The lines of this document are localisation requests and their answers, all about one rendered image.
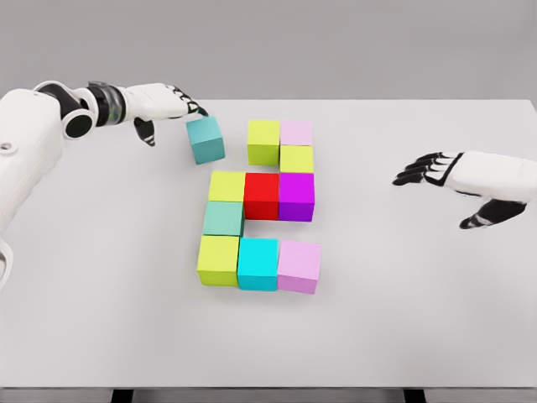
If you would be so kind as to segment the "cyan cube block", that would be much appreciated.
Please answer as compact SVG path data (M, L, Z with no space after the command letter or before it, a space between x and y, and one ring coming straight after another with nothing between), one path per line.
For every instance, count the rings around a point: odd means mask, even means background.
M241 290L276 291L279 241L276 238L241 238L237 279Z

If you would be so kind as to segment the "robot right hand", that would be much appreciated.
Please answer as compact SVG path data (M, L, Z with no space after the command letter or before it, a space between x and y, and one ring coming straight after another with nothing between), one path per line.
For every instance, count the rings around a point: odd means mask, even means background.
M392 184L429 184L486 198L459 228L487 228L517 217L537 202L537 161L476 150L435 152L406 165Z

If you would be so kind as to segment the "teal cube block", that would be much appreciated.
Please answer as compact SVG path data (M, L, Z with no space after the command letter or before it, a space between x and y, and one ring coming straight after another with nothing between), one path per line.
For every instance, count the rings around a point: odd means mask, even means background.
M189 121L186 124L195 162L203 165L226 156L222 132L215 117Z

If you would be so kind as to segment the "light pink cube block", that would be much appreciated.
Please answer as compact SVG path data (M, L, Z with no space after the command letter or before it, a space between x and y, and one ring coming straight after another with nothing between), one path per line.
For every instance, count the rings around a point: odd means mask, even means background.
M281 121L280 122L280 144L311 146L312 123L309 121Z
M321 269L321 245L282 240L279 249L277 289L314 295Z

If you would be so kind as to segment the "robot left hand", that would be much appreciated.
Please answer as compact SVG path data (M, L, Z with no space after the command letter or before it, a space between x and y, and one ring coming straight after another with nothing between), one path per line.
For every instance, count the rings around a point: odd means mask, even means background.
M133 121L138 137L150 147L155 146L154 121L191 114L209 116L205 108L176 86L143 84L123 88L121 93L126 106L125 120Z

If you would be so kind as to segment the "red cube block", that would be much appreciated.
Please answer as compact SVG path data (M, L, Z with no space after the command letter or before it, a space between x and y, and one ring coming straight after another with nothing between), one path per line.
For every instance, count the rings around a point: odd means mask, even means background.
M277 221L279 218L279 174L247 172L243 204L246 219Z

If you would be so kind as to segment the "purple cube block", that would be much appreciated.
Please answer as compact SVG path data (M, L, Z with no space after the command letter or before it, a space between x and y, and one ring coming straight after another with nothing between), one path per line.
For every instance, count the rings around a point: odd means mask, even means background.
M279 175L279 220L311 222L314 210L314 174L282 172Z

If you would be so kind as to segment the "yellow-green cube block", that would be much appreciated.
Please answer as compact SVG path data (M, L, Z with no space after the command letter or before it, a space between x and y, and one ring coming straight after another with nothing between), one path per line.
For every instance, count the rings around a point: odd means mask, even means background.
M313 147L310 145L281 145L279 170L284 173L313 173Z
M248 163L277 166L279 164L280 122L250 120L248 122Z
M211 173L209 202L243 202L246 173L218 171Z
M196 271L203 285L238 287L239 244L236 236L201 237Z

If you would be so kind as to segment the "mint green cube block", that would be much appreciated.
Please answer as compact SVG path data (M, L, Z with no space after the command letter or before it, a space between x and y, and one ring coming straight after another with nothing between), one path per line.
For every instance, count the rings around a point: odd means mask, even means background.
M202 233L215 236L243 235L243 204L238 201L209 201Z

